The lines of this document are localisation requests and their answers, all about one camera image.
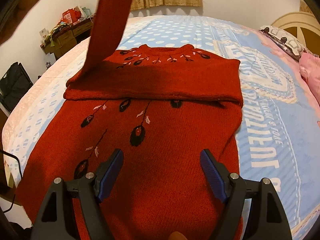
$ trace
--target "blue bedspread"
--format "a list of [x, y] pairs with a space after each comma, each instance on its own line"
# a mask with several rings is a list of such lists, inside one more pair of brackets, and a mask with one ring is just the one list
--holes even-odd
[[[209, 17], [147, 18], [126, 29], [119, 49], [147, 44], [180, 47], [186, 43], [241, 61], [243, 121], [236, 134], [240, 175], [268, 177], [287, 214], [294, 240], [303, 239], [320, 211], [320, 109], [300, 78], [297, 63], [257, 31]], [[35, 143], [61, 108], [65, 81], [80, 69], [85, 52], [44, 91], [21, 120], [6, 149], [24, 169]], [[8, 160], [15, 182], [17, 164]], [[246, 220], [249, 203], [243, 217]]]

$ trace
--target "blue gripper pad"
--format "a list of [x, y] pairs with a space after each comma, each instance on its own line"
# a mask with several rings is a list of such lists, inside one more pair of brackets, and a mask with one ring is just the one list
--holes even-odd
[[200, 165], [214, 196], [222, 203], [226, 203], [230, 196], [227, 168], [222, 163], [218, 163], [207, 149], [200, 153]]
[[114, 150], [110, 158], [101, 163], [96, 171], [94, 191], [100, 203], [108, 198], [116, 182], [124, 162], [124, 154], [120, 149]]

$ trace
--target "black bag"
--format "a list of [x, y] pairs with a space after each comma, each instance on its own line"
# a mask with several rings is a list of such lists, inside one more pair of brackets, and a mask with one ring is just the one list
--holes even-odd
[[12, 64], [0, 80], [1, 103], [11, 113], [32, 86], [33, 83], [22, 64]]

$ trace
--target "pillow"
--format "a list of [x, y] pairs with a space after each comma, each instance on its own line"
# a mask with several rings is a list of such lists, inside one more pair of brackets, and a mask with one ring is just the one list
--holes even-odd
[[320, 105], [320, 58], [303, 53], [299, 61], [300, 74]]
[[285, 30], [265, 25], [262, 26], [259, 31], [270, 37], [281, 49], [296, 61], [300, 60], [303, 52], [310, 53], [310, 51], [302, 45], [296, 37]]

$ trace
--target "metal screw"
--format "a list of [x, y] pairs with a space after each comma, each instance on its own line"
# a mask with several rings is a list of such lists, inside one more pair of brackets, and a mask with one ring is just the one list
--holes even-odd
[[231, 174], [230, 174], [230, 177], [231, 177], [232, 179], [239, 179], [239, 175], [236, 174], [236, 173], [231, 173]]
[[59, 184], [61, 181], [62, 181], [61, 178], [55, 178], [53, 182], [54, 182], [55, 184]]
[[94, 177], [94, 173], [93, 173], [93, 172], [88, 172], [88, 173], [85, 175], [85, 177], [86, 177], [87, 179], [92, 179], [92, 178]]
[[262, 180], [262, 182], [264, 183], [264, 184], [270, 184], [270, 179], [267, 179], [267, 178], [264, 178], [263, 180]]

